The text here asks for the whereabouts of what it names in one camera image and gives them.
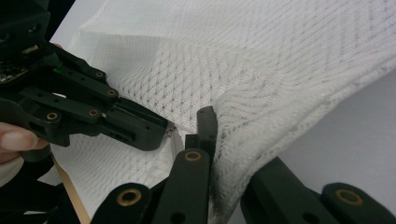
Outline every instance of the wooden edge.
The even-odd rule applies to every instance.
[[[56,169],[58,170],[59,176],[61,177],[62,181],[64,182],[64,188],[66,189],[67,194],[69,195],[70,201],[73,204],[73,207],[76,210],[77,216],[81,224],[90,224],[91,219],[88,216],[87,210],[84,207],[81,199],[78,196],[78,193],[72,183],[67,172],[59,165],[56,161],[55,157],[52,155],[53,163],[55,164]]]

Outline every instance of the white knitted fabric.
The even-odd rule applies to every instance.
[[[396,1],[107,1],[72,53],[120,94],[194,133],[196,111],[219,120],[211,223],[225,223],[249,178],[352,93],[396,68]],[[56,158],[90,215],[122,182],[152,187],[171,141],[142,152],[76,136]]]

